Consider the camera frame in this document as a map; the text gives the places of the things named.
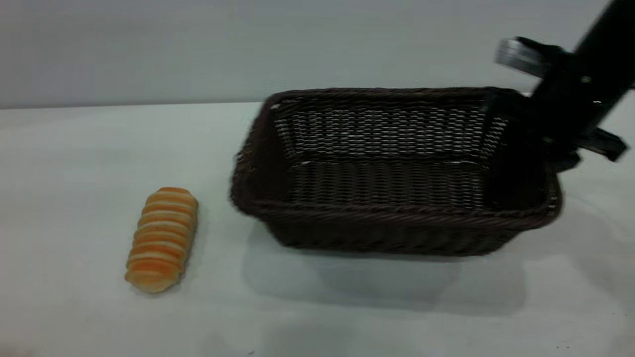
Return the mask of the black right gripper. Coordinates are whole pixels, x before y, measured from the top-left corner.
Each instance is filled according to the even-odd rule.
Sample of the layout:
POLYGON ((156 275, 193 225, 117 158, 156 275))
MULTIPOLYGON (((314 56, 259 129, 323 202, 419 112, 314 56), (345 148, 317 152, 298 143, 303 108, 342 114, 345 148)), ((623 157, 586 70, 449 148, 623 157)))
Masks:
POLYGON ((485 115, 535 126, 536 108, 542 120, 538 130, 547 141, 556 172, 574 169, 580 162, 580 149, 617 162, 629 146, 620 136, 597 128, 605 108, 601 52, 593 47, 579 47, 573 53, 560 47, 536 51, 542 80, 531 98, 513 89, 486 88, 485 115))

